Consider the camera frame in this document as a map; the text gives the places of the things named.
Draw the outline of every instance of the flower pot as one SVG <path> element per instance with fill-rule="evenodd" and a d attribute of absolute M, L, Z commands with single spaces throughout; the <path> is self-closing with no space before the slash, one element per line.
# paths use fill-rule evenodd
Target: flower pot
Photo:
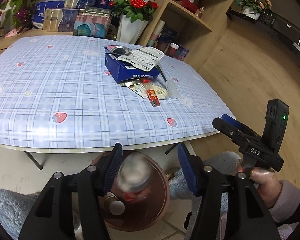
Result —
<path fill-rule="evenodd" d="M 122 14 L 120 16 L 117 41 L 135 44 L 147 24 L 147 21 L 140 21 L 139 19 L 131 23 L 131 18 L 126 18 L 126 16 Z"/>
<path fill-rule="evenodd" d="M 260 17 L 260 14 L 253 13 L 253 9 L 249 6 L 245 6 L 242 8 L 242 14 L 246 14 L 247 16 L 255 20 L 258 20 L 258 18 Z"/>

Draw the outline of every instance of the table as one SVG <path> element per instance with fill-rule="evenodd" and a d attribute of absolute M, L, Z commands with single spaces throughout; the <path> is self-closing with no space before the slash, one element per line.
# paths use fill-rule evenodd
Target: table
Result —
<path fill-rule="evenodd" d="M 0 55 L 0 147 L 42 153 L 100 152 L 168 145 L 217 131 L 228 107 L 188 64 L 165 56 L 179 99 L 152 107 L 121 87 L 105 67 L 103 46 L 79 36 L 21 38 Z M 164 87 L 161 76 L 158 84 Z"/>

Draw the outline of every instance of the white cup lid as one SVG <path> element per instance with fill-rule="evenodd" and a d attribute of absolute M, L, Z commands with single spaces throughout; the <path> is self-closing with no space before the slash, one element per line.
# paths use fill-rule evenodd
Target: white cup lid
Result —
<path fill-rule="evenodd" d="M 113 201 L 109 206 L 109 211 L 114 216 L 121 215 L 124 212 L 124 209 L 125 209 L 124 204 L 119 200 Z"/>
<path fill-rule="evenodd" d="M 172 47 L 174 49 L 179 49 L 180 46 L 178 46 L 177 44 L 171 43 L 170 47 Z"/>

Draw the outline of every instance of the red flower bouquet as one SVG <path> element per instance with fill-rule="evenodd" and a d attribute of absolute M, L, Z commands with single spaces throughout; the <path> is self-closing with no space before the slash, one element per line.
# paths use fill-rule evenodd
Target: red flower bouquet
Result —
<path fill-rule="evenodd" d="M 126 18 L 131 18 L 131 22 L 137 19 L 149 21 L 154 11 L 158 8 L 155 0 L 111 0 L 110 6 L 114 6 L 113 11 L 117 14 L 124 14 Z"/>

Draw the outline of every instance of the metal screw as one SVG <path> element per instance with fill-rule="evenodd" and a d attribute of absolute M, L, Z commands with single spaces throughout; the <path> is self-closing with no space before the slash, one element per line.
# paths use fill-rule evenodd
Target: metal screw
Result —
<path fill-rule="evenodd" d="M 97 167 L 95 165 L 90 165 L 87 170 L 90 171 L 90 172 L 93 172 L 97 169 Z"/>
<path fill-rule="evenodd" d="M 213 170 L 213 168 L 211 166 L 207 165 L 207 166 L 203 167 L 203 170 L 206 172 L 211 172 Z"/>
<path fill-rule="evenodd" d="M 238 177 L 239 177 L 240 179 L 245 179 L 245 178 L 246 178 L 246 174 L 244 174 L 243 172 L 239 172 L 239 173 L 238 173 Z"/>
<path fill-rule="evenodd" d="M 55 174 L 53 174 L 53 177 L 54 177 L 55 179 L 60 179 L 61 176 L 62 176 L 62 173 L 61 173 L 61 172 L 56 172 Z"/>

